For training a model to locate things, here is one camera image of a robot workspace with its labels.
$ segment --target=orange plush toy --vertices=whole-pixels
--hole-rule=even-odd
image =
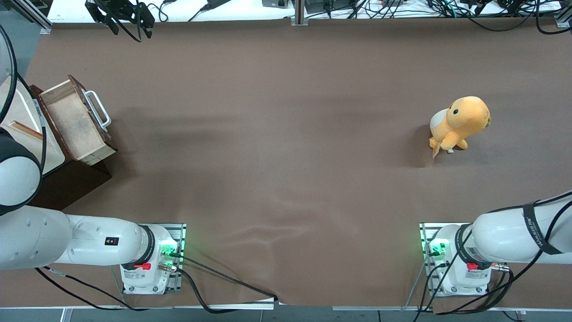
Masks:
[[[433,137],[429,146],[433,148],[433,160],[440,149],[453,152],[453,147],[468,147],[465,138],[491,125],[491,114],[487,105],[478,97],[462,97],[447,109],[437,112],[431,118]]]

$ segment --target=red button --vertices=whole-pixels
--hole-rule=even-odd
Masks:
[[[151,263],[144,263],[143,265],[133,265],[135,268],[143,268],[143,270],[150,270]]]
[[[479,265],[477,265],[476,263],[467,263],[467,269],[468,270],[475,270],[478,268],[479,268]]]

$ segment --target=label sticker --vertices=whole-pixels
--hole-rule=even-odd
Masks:
[[[488,278],[488,273],[487,272],[474,271],[474,270],[468,270],[467,273],[465,274],[465,277],[473,279],[473,280],[481,280],[483,278]]]
[[[106,237],[105,246],[117,246],[119,245],[119,237]]]
[[[129,278],[130,280],[136,280],[138,278],[145,277],[145,274],[139,274],[137,272],[128,272],[128,271],[124,271],[123,275],[125,276],[125,278]]]

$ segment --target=plush toy tail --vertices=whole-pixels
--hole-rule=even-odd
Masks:
[[[435,156],[437,155],[437,153],[439,153],[439,150],[441,150],[441,142],[437,142],[437,144],[433,148],[433,161],[435,161]]]

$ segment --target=metal handle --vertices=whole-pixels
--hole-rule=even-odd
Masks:
[[[105,110],[105,107],[103,105],[103,103],[101,103],[100,98],[97,96],[97,93],[95,93],[94,91],[86,91],[83,88],[81,89],[81,92],[84,94],[85,100],[88,102],[89,107],[92,109],[93,111],[93,115],[96,116],[97,122],[100,124],[101,128],[107,132],[107,127],[109,126],[109,124],[111,124],[111,117],[109,117],[109,114],[107,113],[107,111]],[[91,101],[91,99],[89,99],[89,96],[93,96],[93,98],[96,100],[97,104],[99,104],[101,112],[104,114],[105,116],[105,122],[103,122],[101,120],[100,114],[97,112],[96,107],[93,106],[93,103]]]

